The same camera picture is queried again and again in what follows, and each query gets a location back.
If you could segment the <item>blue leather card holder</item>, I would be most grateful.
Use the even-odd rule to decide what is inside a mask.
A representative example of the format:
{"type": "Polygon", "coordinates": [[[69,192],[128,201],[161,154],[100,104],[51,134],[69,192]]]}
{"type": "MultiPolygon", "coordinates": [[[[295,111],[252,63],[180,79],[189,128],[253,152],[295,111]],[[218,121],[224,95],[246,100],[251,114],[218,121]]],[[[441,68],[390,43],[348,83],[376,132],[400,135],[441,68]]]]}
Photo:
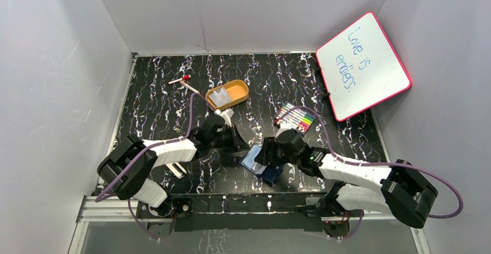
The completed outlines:
{"type": "Polygon", "coordinates": [[[262,147],[254,145],[248,153],[241,158],[240,164],[264,182],[272,185],[283,173],[283,166],[262,165],[259,162],[262,147]]]}

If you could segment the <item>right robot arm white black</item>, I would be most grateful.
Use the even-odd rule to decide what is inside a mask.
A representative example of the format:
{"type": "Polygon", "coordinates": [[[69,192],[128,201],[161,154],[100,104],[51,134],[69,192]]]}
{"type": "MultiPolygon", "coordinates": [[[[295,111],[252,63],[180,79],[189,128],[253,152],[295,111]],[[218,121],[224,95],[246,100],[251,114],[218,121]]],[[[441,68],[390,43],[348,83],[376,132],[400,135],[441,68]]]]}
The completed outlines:
{"type": "Polygon", "coordinates": [[[263,170],[290,163],[308,176],[334,180],[327,195],[313,205],[316,211],[326,209],[334,216],[374,211],[421,229],[438,196],[438,190],[404,161],[376,164],[336,157],[327,148],[308,145],[293,130],[264,138],[254,161],[263,170]]]}

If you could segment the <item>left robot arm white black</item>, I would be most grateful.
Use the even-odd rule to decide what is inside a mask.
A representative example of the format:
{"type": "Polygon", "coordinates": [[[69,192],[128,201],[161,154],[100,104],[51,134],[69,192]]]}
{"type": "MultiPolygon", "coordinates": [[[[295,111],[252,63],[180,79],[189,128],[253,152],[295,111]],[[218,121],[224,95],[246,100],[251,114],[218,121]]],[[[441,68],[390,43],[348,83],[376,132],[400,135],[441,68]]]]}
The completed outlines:
{"type": "Polygon", "coordinates": [[[157,216],[166,217],[173,210],[171,195],[150,179],[152,170],[166,164],[200,159],[212,149],[242,157],[250,147],[235,125],[218,115],[210,115],[183,137],[144,141],[129,135],[98,166],[97,173],[106,187],[96,200],[102,201],[112,195],[120,200],[134,198],[150,206],[157,216]]]}

